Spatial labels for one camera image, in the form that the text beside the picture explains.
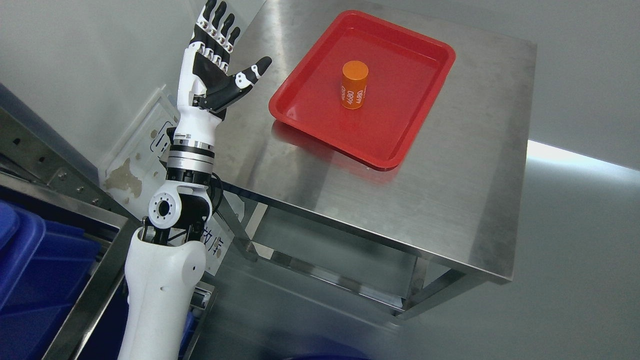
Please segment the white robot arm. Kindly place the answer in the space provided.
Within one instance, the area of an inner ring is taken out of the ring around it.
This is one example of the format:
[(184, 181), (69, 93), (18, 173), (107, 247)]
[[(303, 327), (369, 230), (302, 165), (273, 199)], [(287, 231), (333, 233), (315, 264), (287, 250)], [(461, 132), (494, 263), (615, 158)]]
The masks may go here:
[(195, 286), (206, 268), (202, 243), (213, 214), (208, 189), (215, 142), (179, 135), (169, 148), (166, 179), (135, 230), (125, 261), (128, 316), (120, 360), (176, 360)]

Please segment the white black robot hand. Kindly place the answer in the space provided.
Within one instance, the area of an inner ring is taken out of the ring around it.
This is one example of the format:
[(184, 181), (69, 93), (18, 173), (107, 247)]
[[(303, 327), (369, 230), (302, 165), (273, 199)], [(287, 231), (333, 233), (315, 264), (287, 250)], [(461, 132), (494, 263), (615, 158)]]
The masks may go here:
[(173, 131), (173, 145), (212, 150), (215, 131), (226, 118), (228, 107), (246, 96), (272, 64), (266, 55), (241, 71), (229, 72), (241, 32), (234, 22), (224, 0), (206, 1), (197, 16), (183, 51), (177, 89), (180, 118)]

